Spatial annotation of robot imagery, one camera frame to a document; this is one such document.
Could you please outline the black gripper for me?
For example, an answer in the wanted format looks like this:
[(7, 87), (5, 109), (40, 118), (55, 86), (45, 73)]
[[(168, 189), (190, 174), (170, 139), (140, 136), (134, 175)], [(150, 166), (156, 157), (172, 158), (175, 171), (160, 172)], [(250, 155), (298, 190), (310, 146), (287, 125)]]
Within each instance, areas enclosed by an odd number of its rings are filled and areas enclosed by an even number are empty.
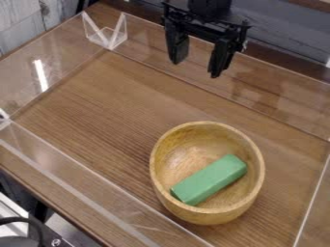
[(215, 42), (207, 66), (211, 78), (219, 77), (222, 71), (229, 68), (237, 52), (237, 43), (245, 43), (251, 27), (249, 21), (233, 13), (231, 6), (233, 0), (163, 1), (168, 59), (175, 65), (186, 59), (190, 35)]

